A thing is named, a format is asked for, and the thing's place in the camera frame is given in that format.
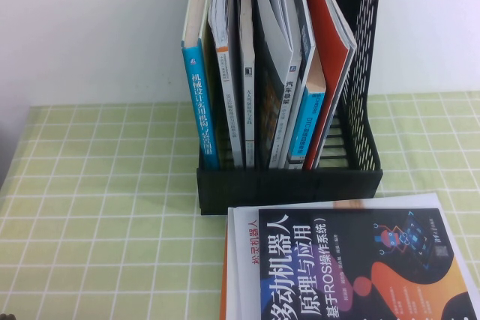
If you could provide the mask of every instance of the black magazine file holder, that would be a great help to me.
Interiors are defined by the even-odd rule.
[[[344,155],[322,158],[344,157],[348,166],[311,171],[209,170],[205,169],[200,152],[196,178],[202,215],[226,214],[228,207],[235,206],[362,199],[375,195],[383,171],[368,123],[367,95],[378,0],[337,0],[337,3],[358,48],[337,106],[337,121],[328,135],[342,137],[343,144],[339,146],[344,149]]]

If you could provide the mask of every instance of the table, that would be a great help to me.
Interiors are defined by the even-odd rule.
[[[480,280],[480,92],[369,97],[378,196],[436,191]],[[190,103],[31,108],[0,196],[18,319],[216,319],[225,217],[201,217]]]

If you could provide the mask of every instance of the perforated side panel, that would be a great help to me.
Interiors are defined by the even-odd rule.
[[[352,130],[352,140],[361,170],[377,170],[380,164],[373,156],[373,141],[367,117],[367,92],[370,79],[371,58],[374,50],[375,22],[378,0],[361,0],[356,17],[356,27],[352,29],[357,42],[357,50],[352,60],[345,86],[342,103]]]

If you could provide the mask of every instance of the robot illustration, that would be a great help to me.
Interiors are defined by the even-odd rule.
[[[375,241],[381,243],[386,249],[379,251],[381,256],[392,254],[395,251],[405,253],[410,249],[421,264],[428,268],[428,259],[432,252],[433,235],[409,212],[405,225],[401,228],[395,226],[390,229],[386,225],[374,224],[374,229],[382,230],[375,236]]]

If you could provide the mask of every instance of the white wall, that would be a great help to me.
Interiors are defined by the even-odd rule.
[[[371,93],[480,88],[479,0],[379,0]],[[0,0],[0,179],[30,105],[187,100],[187,0]]]

